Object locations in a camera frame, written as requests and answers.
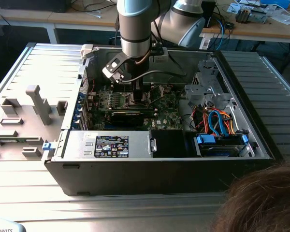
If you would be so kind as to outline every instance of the green circuit board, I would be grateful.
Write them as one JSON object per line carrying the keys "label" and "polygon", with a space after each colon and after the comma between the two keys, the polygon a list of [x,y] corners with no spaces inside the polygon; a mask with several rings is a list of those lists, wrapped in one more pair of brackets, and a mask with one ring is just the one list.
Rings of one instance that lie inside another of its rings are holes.
{"label": "green circuit board", "polygon": [[142,126],[133,128],[137,131],[182,129],[177,98],[178,91],[163,85],[152,86],[149,91],[144,92],[141,102],[133,100],[132,92],[102,87],[94,92],[90,111],[92,130],[131,130],[131,127],[113,127],[111,115],[114,112],[142,114]]}

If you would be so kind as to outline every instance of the blue box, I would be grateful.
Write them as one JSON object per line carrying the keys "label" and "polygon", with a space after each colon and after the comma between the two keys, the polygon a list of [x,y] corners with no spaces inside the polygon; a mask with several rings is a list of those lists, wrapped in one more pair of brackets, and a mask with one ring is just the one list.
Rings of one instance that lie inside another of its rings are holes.
{"label": "blue box", "polygon": [[277,4],[285,9],[288,8],[290,0],[260,0],[261,4]]}

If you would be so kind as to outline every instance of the white cable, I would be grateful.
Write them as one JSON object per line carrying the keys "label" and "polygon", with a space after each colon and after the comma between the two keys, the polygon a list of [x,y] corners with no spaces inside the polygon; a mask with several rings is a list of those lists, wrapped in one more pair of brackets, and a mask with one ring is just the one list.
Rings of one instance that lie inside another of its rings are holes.
{"label": "white cable", "polygon": [[290,14],[289,11],[287,11],[285,8],[283,8],[283,7],[280,6],[280,5],[277,5],[277,4],[268,4],[268,5],[271,5],[271,6],[277,6],[277,7],[281,8],[281,9],[283,9],[283,10],[284,10],[285,12],[287,12],[288,14]]}
{"label": "white cable", "polygon": [[227,107],[230,108],[230,112],[231,112],[232,117],[233,117],[233,122],[235,123],[235,127],[236,127],[236,129],[239,131],[240,129],[238,128],[237,121],[236,121],[236,117],[235,117],[235,114],[234,114],[234,112],[233,112],[233,109],[232,109],[232,107],[229,106],[229,105],[228,105]]}
{"label": "white cable", "polygon": [[91,16],[95,16],[95,17],[97,17],[97,18],[101,18],[101,16],[100,15],[96,15],[96,14],[91,14],[91,13],[89,13],[89,12],[85,12],[86,14],[89,14],[89,15],[91,15]]}

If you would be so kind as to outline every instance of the black computer case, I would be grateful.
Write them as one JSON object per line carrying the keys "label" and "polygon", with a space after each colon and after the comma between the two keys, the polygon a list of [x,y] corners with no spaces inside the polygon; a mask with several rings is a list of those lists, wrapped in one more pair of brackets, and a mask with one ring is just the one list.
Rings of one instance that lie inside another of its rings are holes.
{"label": "black computer case", "polygon": [[66,12],[71,6],[71,0],[0,0],[2,9],[21,9]]}

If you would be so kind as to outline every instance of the wire bundle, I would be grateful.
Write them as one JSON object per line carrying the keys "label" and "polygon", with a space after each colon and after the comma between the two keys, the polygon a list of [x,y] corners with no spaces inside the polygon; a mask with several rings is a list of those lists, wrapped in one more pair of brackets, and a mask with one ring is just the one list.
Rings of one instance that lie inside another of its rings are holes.
{"label": "wire bundle", "polygon": [[[217,117],[217,123],[215,126],[212,125],[211,120],[213,117]],[[220,126],[220,133],[227,131],[228,134],[235,134],[233,130],[233,121],[232,118],[224,111],[221,111],[216,108],[205,108],[203,110],[203,120],[196,126],[195,130],[200,133],[211,134],[214,136],[219,136],[219,132],[217,131],[216,127],[219,124]]]}

